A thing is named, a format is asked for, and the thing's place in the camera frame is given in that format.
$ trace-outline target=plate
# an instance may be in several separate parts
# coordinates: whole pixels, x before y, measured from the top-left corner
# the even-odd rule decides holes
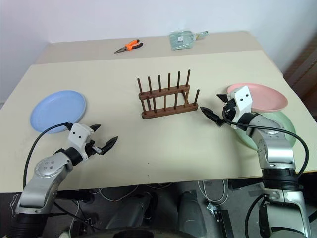
[[[283,126],[285,127],[285,130],[288,130],[292,133],[296,133],[295,128],[293,123],[291,122],[291,120],[282,112],[275,112],[275,113],[260,113],[262,116],[267,117],[271,120],[275,120],[280,122],[281,124],[283,124]],[[248,137],[246,135],[246,132],[241,130],[241,129],[236,129],[234,130],[238,136],[240,137],[240,139],[247,145],[249,146],[251,149],[257,150],[257,146],[254,143],[254,141]],[[293,147],[295,145],[296,142],[296,138],[285,134],[286,139],[291,143],[291,146]]]
[[[31,113],[30,123],[34,130],[43,132],[56,124],[78,122],[83,117],[85,109],[86,100],[82,94],[75,91],[56,92],[36,105]],[[66,129],[65,126],[60,126],[47,133],[56,133]]]
[[[285,108],[288,104],[287,98],[276,91],[264,85],[255,83],[237,83],[233,84],[227,89],[227,93],[231,93],[234,89],[242,86],[248,86],[251,97],[251,110],[257,113],[272,113],[278,112]]]

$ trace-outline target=plastic bag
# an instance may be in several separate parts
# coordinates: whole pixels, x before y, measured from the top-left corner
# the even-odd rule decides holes
[[[174,31],[169,35],[172,50],[189,49],[194,45],[195,40],[203,39],[208,31],[194,34],[191,31]]]

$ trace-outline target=table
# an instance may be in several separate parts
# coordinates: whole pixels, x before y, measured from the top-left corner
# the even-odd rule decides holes
[[[130,39],[66,42],[49,45],[30,66],[0,110],[0,192],[22,190],[22,174],[29,149],[39,135],[29,123],[36,104],[47,95],[75,90],[87,100],[80,123],[100,123],[92,136],[103,145],[118,135],[104,156],[94,155],[77,165],[60,190],[126,186],[201,179],[232,179],[261,176],[257,154],[243,144],[229,126],[218,128],[197,111],[156,119],[141,118],[139,87],[172,86],[181,71],[181,84],[191,69],[189,102],[200,89],[199,106],[220,114],[223,103],[216,97],[237,82],[264,84],[283,93],[289,105],[283,112],[310,149],[307,171],[317,169],[317,126],[308,110],[287,85],[281,72],[247,32],[210,34],[194,48],[172,51],[168,37],[140,38],[140,49],[113,54]],[[179,97],[179,104],[184,100]],[[167,97],[167,106],[174,98]],[[157,100],[157,107],[163,101]],[[36,163],[59,148],[67,148],[68,132],[47,134],[39,141],[29,165],[28,180]],[[296,142],[297,170],[304,154]]]

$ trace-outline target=green plate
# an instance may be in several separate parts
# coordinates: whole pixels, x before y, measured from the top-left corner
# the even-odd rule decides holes
[[[288,130],[292,133],[296,133],[295,128],[291,120],[282,112],[275,112],[275,113],[260,113],[262,116],[267,117],[271,120],[275,120],[277,122],[280,122],[284,125],[285,130]],[[254,143],[254,141],[246,135],[246,132],[240,129],[235,130],[235,132],[238,134],[240,139],[251,149],[257,150],[257,146]],[[296,142],[296,138],[285,134],[286,139],[291,143],[291,146],[293,147]]]

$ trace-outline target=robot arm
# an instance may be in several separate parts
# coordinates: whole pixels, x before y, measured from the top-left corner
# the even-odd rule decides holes
[[[118,137],[108,141],[103,148],[96,147],[90,136],[100,125],[88,127],[72,125],[68,136],[70,147],[37,163],[34,175],[25,186],[17,204],[15,219],[7,237],[41,237],[51,212],[60,183],[73,167],[95,153],[103,155],[116,143]]]
[[[289,238],[310,238],[311,231],[303,194],[297,182],[292,146],[284,133],[256,128],[265,126],[284,129],[283,125],[251,113],[252,98],[247,86],[228,95],[218,96],[226,103],[222,113],[224,119],[208,108],[201,108],[203,113],[218,126],[229,123],[233,129],[244,130],[258,147],[264,194],[264,202],[259,212],[262,237],[282,237],[283,233],[287,233]]]

